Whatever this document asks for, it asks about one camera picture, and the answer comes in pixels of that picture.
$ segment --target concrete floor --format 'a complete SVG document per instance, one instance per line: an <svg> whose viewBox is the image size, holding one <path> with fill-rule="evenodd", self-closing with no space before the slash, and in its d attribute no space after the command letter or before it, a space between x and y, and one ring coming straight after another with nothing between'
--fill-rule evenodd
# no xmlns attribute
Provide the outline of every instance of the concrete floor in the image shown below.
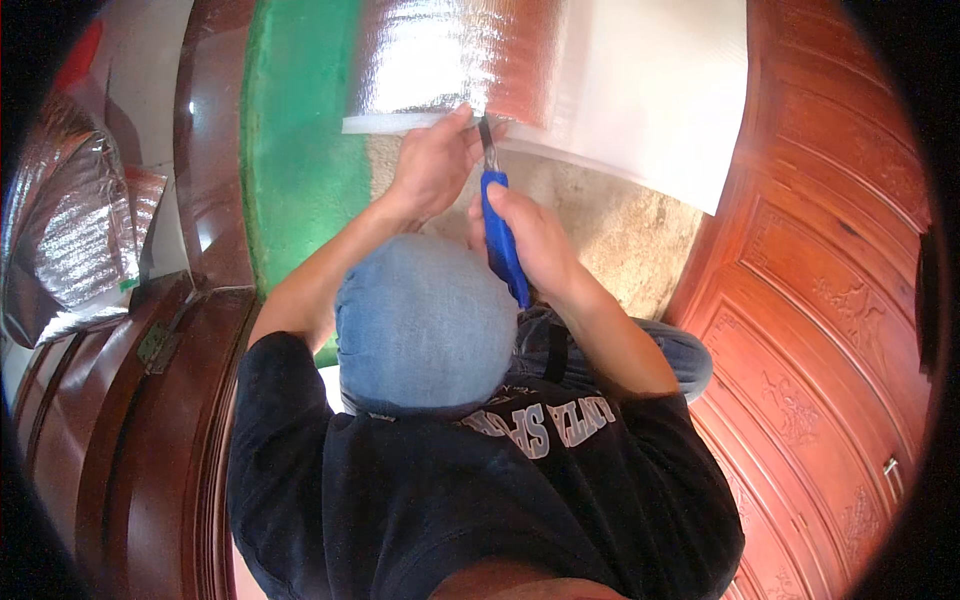
<svg viewBox="0 0 960 600"><path fill-rule="evenodd" d="M370 135L371 198L390 185L400 138ZM553 207L581 262L620 301L628 314L658 319L684 269L704 213L660 192L558 160L509 151L498 153L511 188ZM479 189L474 169L464 192L426 233L466 239L466 209Z"/></svg>

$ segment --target man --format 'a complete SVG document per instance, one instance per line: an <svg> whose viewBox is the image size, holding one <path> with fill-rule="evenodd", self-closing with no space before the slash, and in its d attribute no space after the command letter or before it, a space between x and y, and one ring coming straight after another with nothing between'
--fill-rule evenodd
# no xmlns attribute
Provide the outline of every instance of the man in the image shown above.
<svg viewBox="0 0 960 600"><path fill-rule="evenodd" d="M411 234L482 155L466 104L403 141L394 182L264 303L239 373L228 510L278 598L716 598L743 550L687 402L692 336L637 326L557 216L492 185L541 302ZM340 336L347 414L313 354Z"/></svg>

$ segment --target carved wooden door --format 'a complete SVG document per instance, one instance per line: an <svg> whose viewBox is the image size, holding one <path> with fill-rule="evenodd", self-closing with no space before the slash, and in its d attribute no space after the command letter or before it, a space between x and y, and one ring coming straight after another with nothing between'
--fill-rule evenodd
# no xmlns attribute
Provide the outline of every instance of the carved wooden door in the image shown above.
<svg viewBox="0 0 960 600"><path fill-rule="evenodd" d="M747 536L730 598L839 597L922 451L914 274L924 170L839 6L748 2L747 107L666 320L715 376L692 406Z"/></svg>

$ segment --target aluminum foil insulation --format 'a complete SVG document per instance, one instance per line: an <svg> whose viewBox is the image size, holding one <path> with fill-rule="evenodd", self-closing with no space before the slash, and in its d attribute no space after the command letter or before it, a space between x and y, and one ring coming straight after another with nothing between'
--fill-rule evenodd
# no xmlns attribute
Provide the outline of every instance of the aluminum foil insulation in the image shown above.
<svg viewBox="0 0 960 600"><path fill-rule="evenodd" d="M564 0L369 0L347 117L476 112L544 128L563 51Z"/></svg>
<svg viewBox="0 0 960 600"><path fill-rule="evenodd" d="M69 97L40 110L5 202L3 324L21 346L123 314L139 277L123 165L112 137Z"/></svg>

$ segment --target hand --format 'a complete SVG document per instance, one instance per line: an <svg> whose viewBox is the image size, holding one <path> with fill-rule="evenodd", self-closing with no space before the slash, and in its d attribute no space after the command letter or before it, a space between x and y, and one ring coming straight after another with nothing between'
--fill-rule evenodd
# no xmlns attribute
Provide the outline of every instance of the hand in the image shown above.
<svg viewBox="0 0 960 600"><path fill-rule="evenodd" d="M522 194L498 183L487 187L487 199L500 215L516 240L516 255L523 273L534 284L544 300L551 304L572 292L572 283L588 275L577 260L557 213ZM480 194L473 197L468 209L468 246L487 259L483 204Z"/></svg>
<svg viewBox="0 0 960 600"><path fill-rule="evenodd" d="M397 216L420 228L444 212L460 195L473 165L483 156L480 132L466 102L430 129L410 130L400 145L396 174L384 201ZM503 128L497 128L498 134Z"/></svg>

